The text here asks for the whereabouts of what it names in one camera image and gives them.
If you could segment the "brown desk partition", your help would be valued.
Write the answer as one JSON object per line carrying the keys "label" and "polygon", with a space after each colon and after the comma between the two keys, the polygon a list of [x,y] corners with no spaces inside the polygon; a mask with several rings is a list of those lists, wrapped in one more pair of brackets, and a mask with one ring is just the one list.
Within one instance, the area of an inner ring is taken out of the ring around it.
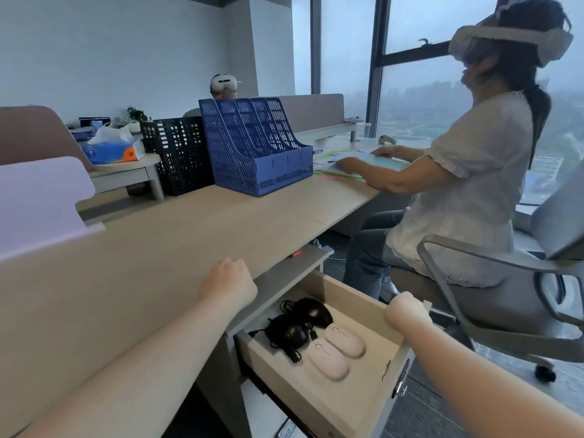
{"label": "brown desk partition", "polygon": [[45,106],[0,107],[0,166],[73,157],[95,167],[57,113]]}

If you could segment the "white computer mouse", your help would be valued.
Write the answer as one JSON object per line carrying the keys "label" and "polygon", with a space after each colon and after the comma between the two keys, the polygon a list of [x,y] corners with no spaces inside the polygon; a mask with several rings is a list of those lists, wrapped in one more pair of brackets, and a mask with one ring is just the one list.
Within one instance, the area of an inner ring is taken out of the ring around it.
{"label": "white computer mouse", "polygon": [[306,353],[317,370],[331,381],[339,382],[349,375],[346,357],[325,339],[315,339],[307,347]]}
{"label": "white computer mouse", "polygon": [[367,350],[364,340],[359,335],[337,324],[326,327],[325,339],[340,353],[352,359],[361,358]]}

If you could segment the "black computer mouse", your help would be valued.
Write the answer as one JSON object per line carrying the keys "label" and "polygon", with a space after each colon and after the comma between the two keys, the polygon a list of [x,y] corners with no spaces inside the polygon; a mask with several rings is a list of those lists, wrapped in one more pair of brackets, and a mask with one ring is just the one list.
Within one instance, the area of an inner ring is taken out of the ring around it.
{"label": "black computer mouse", "polygon": [[310,297],[294,302],[290,314],[308,329],[326,329],[333,324],[333,316],[329,309],[322,302]]}
{"label": "black computer mouse", "polygon": [[282,350],[302,348],[310,339],[304,324],[286,314],[269,319],[264,332],[270,344]]}

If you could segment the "light wooden drawer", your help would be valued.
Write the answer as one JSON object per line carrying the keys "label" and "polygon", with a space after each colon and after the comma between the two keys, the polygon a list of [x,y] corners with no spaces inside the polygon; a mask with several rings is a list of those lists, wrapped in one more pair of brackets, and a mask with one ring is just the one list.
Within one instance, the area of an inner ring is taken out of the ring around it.
{"label": "light wooden drawer", "polygon": [[[349,375],[331,381],[322,375],[301,349],[302,360],[290,358],[269,345],[262,329],[282,314],[280,303],[312,297],[322,302],[333,321],[359,335],[366,353],[347,357]],[[407,359],[415,358],[403,336],[384,321],[385,305],[317,270],[310,272],[261,316],[235,335],[240,363],[247,375],[256,375],[268,395],[310,438],[381,438],[398,399],[391,399]]]}

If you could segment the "pile of coloured papers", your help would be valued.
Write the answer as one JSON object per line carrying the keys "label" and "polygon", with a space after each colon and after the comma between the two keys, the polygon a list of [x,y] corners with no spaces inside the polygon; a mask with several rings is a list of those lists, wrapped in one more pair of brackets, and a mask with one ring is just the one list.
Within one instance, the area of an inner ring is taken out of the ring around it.
{"label": "pile of coloured papers", "polygon": [[363,178],[359,174],[346,173],[338,167],[337,161],[345,158],[357,158],[369,163],[372,154],[363,151],[320,152],[313,157],[313,171],[319,175],[350,177],[362,181]]}

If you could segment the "metal drawer lock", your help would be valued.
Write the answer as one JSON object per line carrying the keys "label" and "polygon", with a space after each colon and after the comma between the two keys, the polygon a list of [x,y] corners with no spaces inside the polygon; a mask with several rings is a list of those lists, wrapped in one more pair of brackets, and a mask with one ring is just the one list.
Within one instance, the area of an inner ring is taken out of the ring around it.
{"label": "metal drawer lock", "polygon": [[393,389],[391,399],[395,399],[396,397],[403,396],[403,394],[405,393],[405,391],[406,391],[406,378],[408,375],[408,371],[410,369],[410,363],[411,363],[410,359],[407,359],[405,361],[404,367],[401,370],[401,373],[398,376],[398,380],[396,382],[396,385]]}

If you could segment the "black plastic file rack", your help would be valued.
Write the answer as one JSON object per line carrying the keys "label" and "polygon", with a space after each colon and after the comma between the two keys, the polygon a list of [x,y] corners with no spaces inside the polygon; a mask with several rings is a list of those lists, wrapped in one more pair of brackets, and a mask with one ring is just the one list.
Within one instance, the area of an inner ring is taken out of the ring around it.
{"label": "black plastic file rack", "polygon": [[140,123],[147,153],[157,154],[157,171],[167,196],[179,196],[214,184],[201,117]]}

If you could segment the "lilac desk partition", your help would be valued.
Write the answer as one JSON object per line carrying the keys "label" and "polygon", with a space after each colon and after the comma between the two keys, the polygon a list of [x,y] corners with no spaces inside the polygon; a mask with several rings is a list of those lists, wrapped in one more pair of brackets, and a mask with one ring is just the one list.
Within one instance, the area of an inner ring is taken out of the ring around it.
{"label": "lilac desk partition", "polygon": [[77,212],[77,203],[94,194],[77,158],[0,166],[0,263],[104,231]]}

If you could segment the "grey office chair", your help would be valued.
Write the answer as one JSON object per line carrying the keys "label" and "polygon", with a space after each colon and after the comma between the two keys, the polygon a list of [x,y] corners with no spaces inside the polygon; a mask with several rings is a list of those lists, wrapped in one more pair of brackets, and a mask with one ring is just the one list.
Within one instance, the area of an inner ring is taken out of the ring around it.
{"label": "grey office chair", "polygon": [[[548,359],[584,363],[584,161],[530,216],[529,232],[543,258],[522,250],[501,253],[438,235],[419,244],[430,277],[393,267],[398,291],[432,303],[456,320],[447,331],[471,350],[478,342],[536,364],[540,381],[554,382]],[[447,283],[427,249],[440,246],[503,266],[495,287]]]}

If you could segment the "teal paper folder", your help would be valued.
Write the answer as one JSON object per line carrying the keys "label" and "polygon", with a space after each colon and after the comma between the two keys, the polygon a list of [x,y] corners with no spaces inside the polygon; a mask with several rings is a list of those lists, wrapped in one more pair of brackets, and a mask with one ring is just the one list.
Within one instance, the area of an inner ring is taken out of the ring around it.
{"label": "teal paper folder", "polygon": [[400,159],[376,156],[374,154],[359,154],[358,158],[371,166],[377,166],[395,171],[400,171],[410,164],[409,162]]}

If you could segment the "grey desk partition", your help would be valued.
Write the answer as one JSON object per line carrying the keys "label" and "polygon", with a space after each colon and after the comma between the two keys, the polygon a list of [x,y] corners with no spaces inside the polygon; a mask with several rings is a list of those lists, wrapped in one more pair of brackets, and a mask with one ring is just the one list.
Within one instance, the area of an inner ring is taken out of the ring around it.
{"label": "grey desk partition", "polygon": [[294,133],[344,124],[343,94],[279,96]]}

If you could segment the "person's left hand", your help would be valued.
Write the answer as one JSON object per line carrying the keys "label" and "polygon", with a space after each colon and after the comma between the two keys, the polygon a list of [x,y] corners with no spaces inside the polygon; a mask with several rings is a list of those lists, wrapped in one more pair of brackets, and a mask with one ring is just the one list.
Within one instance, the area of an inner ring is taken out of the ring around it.
{"label": "person's left hand", "polygon": [[229,320],[249,306],[258,296],[258,287],[252,280],[223,280],[214,265],[198,289],[200,302],[218,310]]}

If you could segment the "light wooden desk shelf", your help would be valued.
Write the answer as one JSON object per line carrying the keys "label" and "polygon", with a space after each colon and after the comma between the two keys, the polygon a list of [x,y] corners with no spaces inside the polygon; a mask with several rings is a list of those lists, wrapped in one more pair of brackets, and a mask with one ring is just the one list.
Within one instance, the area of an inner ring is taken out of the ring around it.
{"label": "light wooden desk shelf", "polygon": [[303,144],[308,144],[313,141],[332,138],[337,135],[349,134],[349,141],[357,141],[357,130],[361,125],[370,125],[364,119],[355,118],[345,120],[342,124],[332,125],[329,127],[322,127],[314,130],[307,130],[302,132],[293,132],[296,140]]}
{"label": "light wooden desk shelf", "polygon": [[94,171],[89,175],[95,187],[95,194],[148,183],[154,199],[164,201],[165,194],[157,170],[160,161],[159,155],[146,154],[138,161],[94,165]]}

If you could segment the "person's right forearm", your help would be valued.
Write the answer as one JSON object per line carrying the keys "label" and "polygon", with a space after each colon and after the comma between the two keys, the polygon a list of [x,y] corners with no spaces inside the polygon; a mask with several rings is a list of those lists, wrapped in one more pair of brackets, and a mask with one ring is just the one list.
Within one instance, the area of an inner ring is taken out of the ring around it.
{"label": "person's right forearm", "polygon": [[584,438],[584,418],[416,319],[399,330],[421,367],[476,438]]}

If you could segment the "person's left forearm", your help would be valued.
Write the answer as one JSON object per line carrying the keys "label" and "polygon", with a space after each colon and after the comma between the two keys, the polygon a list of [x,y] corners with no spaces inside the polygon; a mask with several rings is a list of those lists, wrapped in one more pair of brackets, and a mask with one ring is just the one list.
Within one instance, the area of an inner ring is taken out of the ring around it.
{"label": "person's left forearm", "polygon": [[19,438],[160,438],[245,299],[201,300],[108,365]]}

